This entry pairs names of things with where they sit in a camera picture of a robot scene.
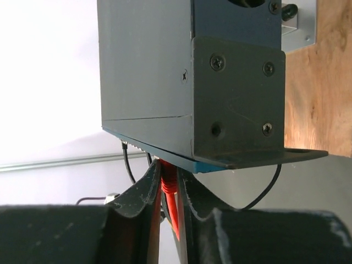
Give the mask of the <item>wooden base board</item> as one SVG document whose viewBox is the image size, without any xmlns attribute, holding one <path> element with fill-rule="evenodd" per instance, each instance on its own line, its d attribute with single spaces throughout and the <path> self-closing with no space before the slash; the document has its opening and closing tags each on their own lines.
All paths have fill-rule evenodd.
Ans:
<svg viewBox="0 0 352 264">
<path fill-rule="evenodd" d="M 285 146 L 351 157 L 351 1 L 317 1 L 316 43 L 286 61 Z"/>
</svg>

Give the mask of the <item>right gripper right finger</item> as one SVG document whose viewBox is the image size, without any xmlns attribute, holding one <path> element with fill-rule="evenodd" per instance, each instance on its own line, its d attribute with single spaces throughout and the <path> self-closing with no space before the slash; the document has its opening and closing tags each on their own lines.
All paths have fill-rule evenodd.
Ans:
<svg viewBox="0 0 352 264">
<path fill-rule="evenodd" d="M 181 263 L 233 263 L 225 216 L 236 209 L 212 193 L 187 170 L 177 169 Z"/>
</svg>

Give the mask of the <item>dark grey network switch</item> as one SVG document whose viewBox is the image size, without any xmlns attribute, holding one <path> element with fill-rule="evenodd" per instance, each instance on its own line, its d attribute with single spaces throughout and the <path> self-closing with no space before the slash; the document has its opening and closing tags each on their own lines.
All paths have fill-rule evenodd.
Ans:
<svg viewBox="0 0 352 264">
<path fill-rule="evenodd" d="M 313 160 L 284 145 L 282 41 L 305 1 L 98 1 L 104 131 L 193 173 Z"/>
</svg>

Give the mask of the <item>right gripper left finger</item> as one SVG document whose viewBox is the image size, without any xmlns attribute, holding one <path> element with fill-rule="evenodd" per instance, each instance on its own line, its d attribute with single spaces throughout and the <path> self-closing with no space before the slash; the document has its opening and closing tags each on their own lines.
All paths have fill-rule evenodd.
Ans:
<svg viewBox="0 0 352 264">
<path fill-rule="evenodd" d="M 161 216 L 161 164 L 108 203 L 104 263 L 158 263 Z"/>
</svg>

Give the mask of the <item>metal mounting bracket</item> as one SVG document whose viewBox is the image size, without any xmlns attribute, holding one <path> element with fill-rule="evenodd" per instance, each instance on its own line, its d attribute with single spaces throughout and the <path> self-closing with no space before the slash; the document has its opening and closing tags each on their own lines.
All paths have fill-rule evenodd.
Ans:
<svg viewBox="0 0 352 264">
<path fill-rule="evenodd" d="M 282 1 L 282 50 L 285 53 L 316 42 L 317 1 Z"/>
</svg>

